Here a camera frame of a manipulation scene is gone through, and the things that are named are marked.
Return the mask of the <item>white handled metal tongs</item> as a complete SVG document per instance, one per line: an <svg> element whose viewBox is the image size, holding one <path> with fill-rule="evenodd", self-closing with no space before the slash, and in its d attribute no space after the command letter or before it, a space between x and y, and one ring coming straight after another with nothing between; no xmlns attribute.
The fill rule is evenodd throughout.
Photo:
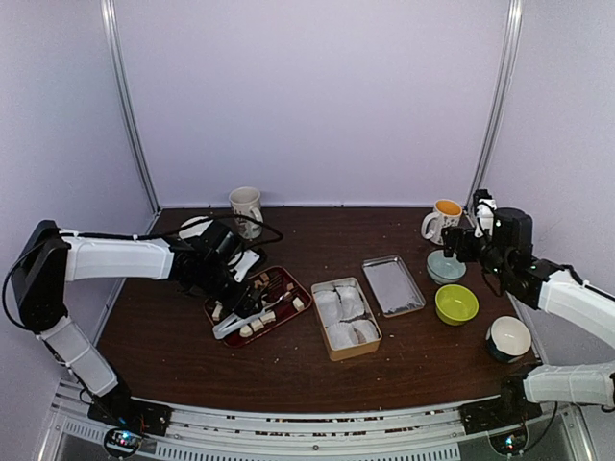
<svg viewBox="0 0 615 461"><path fill-rule="evenodd" d="M249 325L254 320L257 320L260 316L264 315L269 310L273 309L282 301L287 301L291 297L291 292L286 291L282 293L277 299L274 301L268 302L264 298L262 298L263 308L261 312L258 312L250 317L238 317L235 314L228 315L225 319L220 321L217 325L212 328L213 336L216 340L222 340L229 334L242 329L244 326Z"/></svg>

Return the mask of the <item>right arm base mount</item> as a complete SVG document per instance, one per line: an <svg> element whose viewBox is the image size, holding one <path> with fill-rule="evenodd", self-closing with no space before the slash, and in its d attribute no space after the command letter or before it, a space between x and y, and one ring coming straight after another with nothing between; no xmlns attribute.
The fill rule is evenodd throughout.
<svg viewBox="0 0 615 461"><path fill-rule="evenodd" d="M529 446L527 423L543 414L539 404L515 406L501 398L466 403L458 411L467 435L486 435L490 447L507 457L519 455Z"/></svg>

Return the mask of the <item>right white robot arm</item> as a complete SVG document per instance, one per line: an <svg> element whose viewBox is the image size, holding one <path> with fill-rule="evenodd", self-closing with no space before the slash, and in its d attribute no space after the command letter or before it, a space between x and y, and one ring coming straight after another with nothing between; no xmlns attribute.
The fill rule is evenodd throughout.
<svg viewBox="0 0 615 461"><path fill-rule="evenodd" d="M500 290L529 308L562 318L614 345L614 296L580 278L574 268L532 254L531 217L513 207L477 206L476 225L442 231L444 256L477 262ZM516 378L493 402L493 416L514 423L530 403L597 405L614 410L614 363L539 365Z"/></svg>

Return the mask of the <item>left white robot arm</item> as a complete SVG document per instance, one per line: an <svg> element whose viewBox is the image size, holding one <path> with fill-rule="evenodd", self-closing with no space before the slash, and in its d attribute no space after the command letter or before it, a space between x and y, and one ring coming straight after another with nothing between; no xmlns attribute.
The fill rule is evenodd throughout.
<svg viewBox="0 0 615 461"><path fill-rule="evenodd" d="M176 230L110 234L37 224L1 285L1 302L14 300L7 317L32 333L118 426L131 425L138 407L127 384L93 345L69 311L66 289L117 280L170 281L221 303L227 317L214 335L222 339L263 310L249 273L264 259L258 246L223 221L196 217Z"/></svg>

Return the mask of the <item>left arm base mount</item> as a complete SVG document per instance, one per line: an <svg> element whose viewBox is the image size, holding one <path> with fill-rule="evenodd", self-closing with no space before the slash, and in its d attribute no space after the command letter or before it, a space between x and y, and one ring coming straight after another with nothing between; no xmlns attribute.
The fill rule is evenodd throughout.
<svg viewBox="0 0 615 461"><path fill-rule="evenodd" d="M124 412L105 408L101 402L93 402L87 416L110 426L102 442L107 454L116 459L126 459L153 442L155 436L166 434L172 412L167 405L132 400Z"/></svg>

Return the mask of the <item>bear print tin lid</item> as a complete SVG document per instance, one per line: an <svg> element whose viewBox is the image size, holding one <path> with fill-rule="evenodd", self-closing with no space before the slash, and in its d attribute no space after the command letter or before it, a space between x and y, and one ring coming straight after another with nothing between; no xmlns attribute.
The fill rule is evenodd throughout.
<svg viewBox="0 0 615 461"><path fill-rule="evenodd" d="M362 271L385 318L421 310L426 300L398 255L366 259Z"/></svg>

